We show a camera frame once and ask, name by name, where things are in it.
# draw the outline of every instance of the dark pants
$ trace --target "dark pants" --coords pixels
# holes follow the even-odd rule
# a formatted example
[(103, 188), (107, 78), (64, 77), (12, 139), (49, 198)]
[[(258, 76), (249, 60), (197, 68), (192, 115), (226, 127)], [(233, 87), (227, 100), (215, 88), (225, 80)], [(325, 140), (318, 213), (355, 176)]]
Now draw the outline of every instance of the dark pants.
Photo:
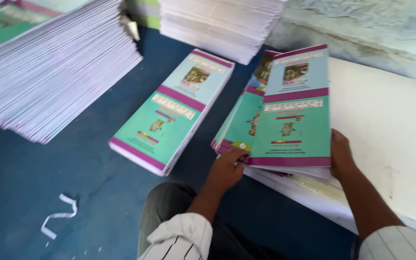
[[(197, 193), (188, 185), (165, 182), (156, 186), (147, 196), (139, 230), (137, 256), (150, 246), (147, 237), (162, 223), (184, 213)], [(286, 257), (246, 239), (217, 216), (213, 220), (213, 237), (209, 259), (229, 260), (283, 260)]]

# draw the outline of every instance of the white wall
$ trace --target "white wall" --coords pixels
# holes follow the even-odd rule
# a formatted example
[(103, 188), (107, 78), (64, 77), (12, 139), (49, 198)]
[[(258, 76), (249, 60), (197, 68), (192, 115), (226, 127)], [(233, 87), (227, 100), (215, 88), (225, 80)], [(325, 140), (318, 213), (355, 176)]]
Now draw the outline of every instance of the white wall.
[(288, 0), (266, 44), (329, 44), (332, 57), (416, 79), (416, 0)]

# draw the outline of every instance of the person's left hand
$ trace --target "person's left hand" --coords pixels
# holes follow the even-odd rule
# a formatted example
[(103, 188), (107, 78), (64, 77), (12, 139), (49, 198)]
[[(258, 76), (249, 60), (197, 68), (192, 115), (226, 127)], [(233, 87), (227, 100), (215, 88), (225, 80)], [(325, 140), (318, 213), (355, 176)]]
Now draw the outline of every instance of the person's left hand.
[(203, 189), (214, 193), (219, 199), (232, 188), (243, 176), (243, 166), (235, 161), (243, 160), (248, 152), (245, 150), (229, 148), (211, 166), (207, 181)]

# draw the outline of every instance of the striped shirt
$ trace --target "striped shirt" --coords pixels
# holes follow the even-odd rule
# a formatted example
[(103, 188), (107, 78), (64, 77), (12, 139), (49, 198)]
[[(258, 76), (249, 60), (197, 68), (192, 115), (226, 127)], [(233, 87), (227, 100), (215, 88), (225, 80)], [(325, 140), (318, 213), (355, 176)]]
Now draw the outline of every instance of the striped shirt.
[[(147, 237), (151, 246), (138, 260), (207, 260), (212, 235), (202, 215), (178, 214)], [(416, 260), (416, 233), (408, 227), (383, 227), (364, 240), (359, 259)]]

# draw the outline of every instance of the person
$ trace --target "person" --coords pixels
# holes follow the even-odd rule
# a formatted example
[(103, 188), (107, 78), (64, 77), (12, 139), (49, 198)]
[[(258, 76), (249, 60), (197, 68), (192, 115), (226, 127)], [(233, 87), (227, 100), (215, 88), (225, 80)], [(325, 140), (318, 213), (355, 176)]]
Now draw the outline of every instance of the person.
[[(280, 260), (286, 256), (256, 245), (223, 223), (216, 210), (224, 193), (243, 175), (246, 153), (229, 149), (211, 167), (200, 193), (189, 186), (163, 183), (148, 195), (138, 242), (139, 260)], [(356, 167), (346, 137), (332, 130), (332, 175), (343, 187), (363, 240), (359, 259), (416, 259), (416, 233), (386, 205)]]

